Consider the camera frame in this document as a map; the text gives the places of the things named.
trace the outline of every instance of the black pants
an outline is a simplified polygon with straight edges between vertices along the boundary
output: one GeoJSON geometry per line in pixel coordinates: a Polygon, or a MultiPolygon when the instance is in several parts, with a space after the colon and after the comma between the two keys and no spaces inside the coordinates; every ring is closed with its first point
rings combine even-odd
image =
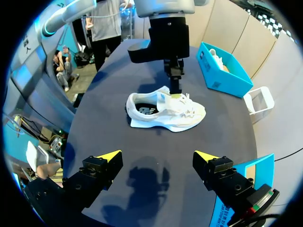
{"type": "Polygon", "coordinates": [[[106,46],[109,48],[110,52],[112,53],[120,45],[120,43],[121,43],[121,36],[116,36],[113,38],[92,42],[92,48],[95,56],[95,65],[97,72],[104,64],[106,57],[106,46]]]}

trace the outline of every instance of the floor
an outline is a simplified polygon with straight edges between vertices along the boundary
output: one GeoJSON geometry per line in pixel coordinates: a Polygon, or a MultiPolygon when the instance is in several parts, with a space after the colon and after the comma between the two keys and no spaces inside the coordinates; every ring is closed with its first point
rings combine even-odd
{"type": "Polygon", "coordinates": [[[97,71],[95,64],[89,64],[80,69],[76,68],[73,73],[78,73],[80,77],[77,81],[72,83],[70,90],[66,92],[66,95],[71,102],[75,94],[86,92],[97,71]]]}

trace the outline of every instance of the blue box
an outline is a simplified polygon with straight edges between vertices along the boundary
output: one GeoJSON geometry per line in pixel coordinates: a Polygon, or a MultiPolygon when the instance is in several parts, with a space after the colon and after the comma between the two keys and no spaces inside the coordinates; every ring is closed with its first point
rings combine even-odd
{"type": "Polygon", "coordinates": [[[201,43],[197,59],[208,88],[225,92],[242,98],[254,85],[240,63],[235,57],[210,44],[201,43]],[[209,50],[215,49],[216,54],[223,61],[229,72],[221,70],[210,54],[209,50]]]}

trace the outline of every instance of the shoe sole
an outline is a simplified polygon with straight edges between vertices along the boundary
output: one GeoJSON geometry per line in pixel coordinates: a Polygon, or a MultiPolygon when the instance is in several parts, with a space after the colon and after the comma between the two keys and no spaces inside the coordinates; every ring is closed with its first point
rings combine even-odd
{"type": "Polygon", "coordinates": [[[165,125],[165,124],[161,124],[159,122],[144,122],[144,121],[138,121],[138,120],[134,120],[132,119],[131,121],[131,127],[132,128],[152,128],[152,127],[156,127],[156,126],[160,126],[160,127],[164,127],[164,128],[167,128],[168,130],[172,131],[172,132],[180,132],[180,131],[185,131],[185,130],[188,130],[188,129],[191,129],[193,127],[195,127],[196,125],[198,125],[200,122],[194,124],[194,125],[191,125],[191,126],[188,126],[188,127],[183,127],[183,128],[179,128],[179,127],[174,127],[174,126],[171,126],[171,125],[165,125]]]}

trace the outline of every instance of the person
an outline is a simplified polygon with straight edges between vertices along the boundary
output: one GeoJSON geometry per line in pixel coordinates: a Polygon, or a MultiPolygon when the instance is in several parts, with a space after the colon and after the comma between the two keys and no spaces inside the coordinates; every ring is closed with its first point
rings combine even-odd
{"type": "Polygon", "coordinates": [[[87,16],[108,16],[107,18],[86,18],[86,29],[91,30],[92,49],[95,56],[96,70],[99,71],[106,57],[106,46],[112,53],[121,43],[121,16],[119,8],[124,7],[126,0],[106,0],[97,3],[97,6],[87,16]]]}
{"type": "Polygon", "coordinates": [[[56,160],[55,163],[50,164],[44,164],[37,167],[36,173],[37,176],[43,180],[45,180],[48,177],[51,177],[53,181],[56,182],[57,185],[60,187],[63,187],[62,185],[62,174],[55,176],[57,174],[57,171],[63,168],[63,160],[56,160]]]}
{"type": "Polygon", "coordinates": [[[63,49],[64,54],[68,54],[68,57],[62,55],[62,52],[56,50],[53,56],[53,71],[57,77],[59,84],[64,87],[64,90],[69,91],[68,81],[78,79],[79,74],[72,74],[71,69],[71,53],[68,48],[63,49]]]}

